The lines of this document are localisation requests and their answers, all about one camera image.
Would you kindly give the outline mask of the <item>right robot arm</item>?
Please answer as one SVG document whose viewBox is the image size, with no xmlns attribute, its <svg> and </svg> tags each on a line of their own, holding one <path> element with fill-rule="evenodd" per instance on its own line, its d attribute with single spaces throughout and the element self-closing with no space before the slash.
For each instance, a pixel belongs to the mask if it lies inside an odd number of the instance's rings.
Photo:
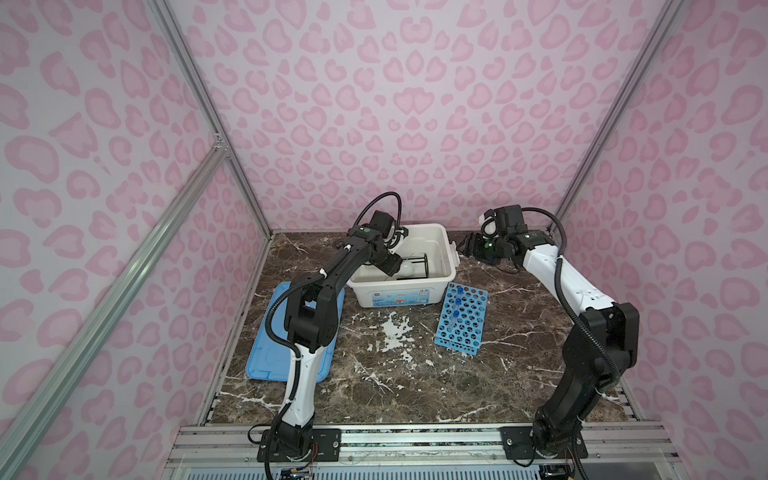
<svg viewBox="0 0 768 480">
<path fill-rule="evenodd" d="M 520 205 L 486 211 L 479 231 L 467 235 L 458 250 L 492 266 L 511 261 L 538 279 L 572 322 L 562 347 L 564 372 L 554 393 L 537 409 L 529 435 L 534 453 L 553 457 L 576 447 L 582 423 L 599 399 L 635 366 L 639 312 L 600 291 L 569 263 L 565 229 L 554 214 L 533 210 L 551 220 L 558 239 L 528 226 L 524 216 L 529 211 Z"/>
</svg>

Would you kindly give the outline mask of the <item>aluminium corner frame post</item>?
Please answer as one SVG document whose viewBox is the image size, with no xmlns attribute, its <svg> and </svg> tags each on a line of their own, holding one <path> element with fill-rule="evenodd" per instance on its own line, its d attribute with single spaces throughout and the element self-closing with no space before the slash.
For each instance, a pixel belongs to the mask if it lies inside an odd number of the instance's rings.
<svg viewBox="0 0 768 480">
<path fill-rule="evenodd" d="M 191 95 L 216 140 L 215 144 L 224 150 L 226 163 L 235 177 L 236 185 L 245 197 L 248 209 L 254 215 L 262 233 L 268 240 L 271 240 L 274 237 L 274 232 L 266 220 L 254 189 L 240 162 L 240 158 L 235 152 L 231 138 L 223 124 L 221 115 L 214 105 L 212 95 L 195 62 L 172 5 L 169 1 L 165 0 L 150 0 L 147 1 L 147 5 L 155 17 L 159 28 L 162 30 L 162 34 L 168 42 L 170 52 L 189 86 Z"/>
</svg>

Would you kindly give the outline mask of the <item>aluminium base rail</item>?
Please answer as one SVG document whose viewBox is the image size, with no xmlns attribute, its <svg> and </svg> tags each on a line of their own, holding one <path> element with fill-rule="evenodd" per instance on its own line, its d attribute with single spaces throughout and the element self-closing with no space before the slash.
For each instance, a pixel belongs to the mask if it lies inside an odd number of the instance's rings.
<svg viewBox="0 0 768 480">
<path fill-rule="evenodd" d="M 508 459 L 516 447 L 500 424 L 340 425 L 332 456 L 306 479 L 576 479 L 573 456 Z M 263 426 L 184 427 L 164 479 L 262 479 Z M 685 479 L 682 457 L 658 422 L 588 423 L 577 452 L 591 479 Z"/>
</svg>

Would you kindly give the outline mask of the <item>white plastic storage box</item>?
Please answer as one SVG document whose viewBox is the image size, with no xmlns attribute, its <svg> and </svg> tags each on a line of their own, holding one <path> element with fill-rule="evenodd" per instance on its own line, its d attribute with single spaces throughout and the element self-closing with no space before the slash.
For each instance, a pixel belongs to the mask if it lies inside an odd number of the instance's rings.
<svg viewBox="0 0 768 480">
<path fill-rule="evenodd" d="M 393 249 L 402 259 L 426 253 L 430 276 L 406 279 L 388 277 L 374 266 L 362 266 L 347 282 L 363 308 L 429 305 L 443 300 L 446 288 L 455 279 L 460 264 L 456 244 L 448 239 L 444 226 L 414 224 L 409 234 Z"/>
</svg>

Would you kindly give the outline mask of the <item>blue test tube rack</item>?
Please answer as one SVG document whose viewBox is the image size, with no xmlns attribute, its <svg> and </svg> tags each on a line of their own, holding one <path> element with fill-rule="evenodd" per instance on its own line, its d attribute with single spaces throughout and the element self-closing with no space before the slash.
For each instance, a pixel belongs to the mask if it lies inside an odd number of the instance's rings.
<svg viewBox="0 0 768 480">
<path fill-rule="evenodd" d="M 450 282 L 445 291 L 434 343 L 476 356 L 482 345 L 488 299 L 485 290 Z"/>
</svg>

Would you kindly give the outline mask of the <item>right aluminium corner post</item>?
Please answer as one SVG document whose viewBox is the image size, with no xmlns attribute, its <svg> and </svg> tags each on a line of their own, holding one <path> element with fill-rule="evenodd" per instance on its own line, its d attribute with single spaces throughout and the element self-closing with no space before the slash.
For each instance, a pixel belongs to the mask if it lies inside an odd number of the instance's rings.
<svg viewBox="0 0 768 480">
<path fill-rule="evenodd" d="M 630 107 L 648 71 L 674 33 L 677 24 L 684 16 L 689 2 L 684 0 L 665 1 L 653 26 L 635 56 L 633 63 L 620 84 L 620 88 L 607 109 L 604 119 L 598 125 L 595 137 L 586 150 L 575 175 L 560 202 L 556 214 L 564 222 L 569 210 L 575 203 L 580 190 L 600 159 L 608 140 L 620 124 L 625 112 Z"/>
</svg>

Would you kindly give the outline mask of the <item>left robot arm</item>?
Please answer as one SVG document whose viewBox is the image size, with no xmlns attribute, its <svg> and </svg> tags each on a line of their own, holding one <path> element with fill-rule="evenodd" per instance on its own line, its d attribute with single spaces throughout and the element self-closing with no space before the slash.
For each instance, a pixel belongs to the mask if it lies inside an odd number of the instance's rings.
<svg viewBox="0 0 768 480">
<path fill-rule="evenodd" d="M 355 223 L 336 242 L 326 266 L 295 277 L 268 309 L 265 333 L 289 350 L 290 369 L 282 406 L 270 426 L 267 452 L 302 459 L 312 451 L 318 371 L 338 334 L 339 296 L 365 265 L 388 277 L 398 273 L 403 259 L 392 249 L 402 235 L 397 218 L 375 211 L 368 222 Z"/>
</svg>

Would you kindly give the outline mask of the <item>blue plastic box lid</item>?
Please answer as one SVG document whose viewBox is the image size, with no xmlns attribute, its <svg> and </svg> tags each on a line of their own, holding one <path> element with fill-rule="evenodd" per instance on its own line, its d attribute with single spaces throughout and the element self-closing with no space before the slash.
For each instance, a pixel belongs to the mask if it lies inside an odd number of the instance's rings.
<svg viewBox="0 0 768 480">
<path fill-rule="evenodd" d="M 276 299 L 285 291 L 288 290 L 290 282 L 280 283 L 274 290 L 270 302 L 267 307 L 267 311 L 275 303 Z M 343 304 L 345 300 L 345 290 L 342 290 L 338 299 L 338 317 L 341 323 L 341 314 L 343 311 Z M 286 306 L 284 302 L 276 310 L 273 315 L 273 331 L 281 337 L 286 337 L 286 330 L 284 328 L 284 319 Z M 279 345 L 269 338 L 266 333 L 265 325 L 266 313 L 260 325 L 256 340 L 251 348 L 249 358 L 246 363 L 246 374 L 250 379 L 261 381 L 273 381 L 286 383 L 289 377 L 290 370 L 290 355 L 289 349 Z M 322 362 L 318 369 L 317 382 L 323 382 L 329 375 L 331 365 L 333 361 L 333 354 L 336 346 L 336 339 L 334 339 L 326 349 Z"/>
</svg>

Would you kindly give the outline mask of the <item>white evaporating dish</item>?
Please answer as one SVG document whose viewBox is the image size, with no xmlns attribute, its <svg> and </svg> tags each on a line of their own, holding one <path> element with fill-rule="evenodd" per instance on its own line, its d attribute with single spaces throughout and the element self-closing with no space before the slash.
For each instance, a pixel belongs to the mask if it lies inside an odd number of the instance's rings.
<svg viewBox="0 0 768 480">
<path fill-rule="evenodd" d="M 410 278 L 415 274 L 415 266 L 411 261 L 404 260 L 398 271 L 398 275 L 404 278 Z"/>
</svg>

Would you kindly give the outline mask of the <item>black wire ring stand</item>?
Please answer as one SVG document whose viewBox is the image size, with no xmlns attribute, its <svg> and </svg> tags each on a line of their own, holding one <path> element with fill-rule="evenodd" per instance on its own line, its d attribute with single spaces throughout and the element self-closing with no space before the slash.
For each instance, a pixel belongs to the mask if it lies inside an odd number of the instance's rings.
<svg viewBox="0 0 768 480">
<path fill-rule="evenodd" d="M 411 261 L 415 266 L 415 274 L 406 279 L 423 279 L 430 276 L 429 257 L 426 253 L 404 257 L 402 262 L 404 260 Z"/>
</svg>

